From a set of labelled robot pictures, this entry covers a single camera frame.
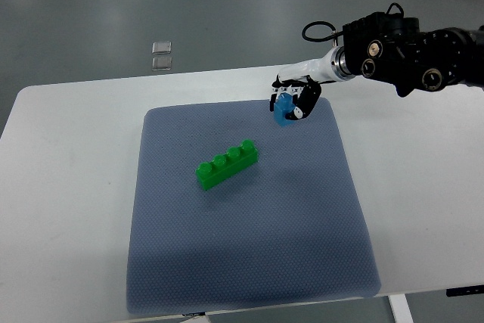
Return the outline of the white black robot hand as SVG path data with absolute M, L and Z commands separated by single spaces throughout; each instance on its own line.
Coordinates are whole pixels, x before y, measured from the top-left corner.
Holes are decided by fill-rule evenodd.
M 323 58 L 302 61 L 282 68 L 271 84 L 269 110 L 274 112 L 280 96 L 288 94 L 293 109 L 284 114 L 284 118 L 290 121 L 305 119 L 315 108 L 323 84 L 344 82 L 352 77 L 346 69 L 344 47 L 332 47 Z

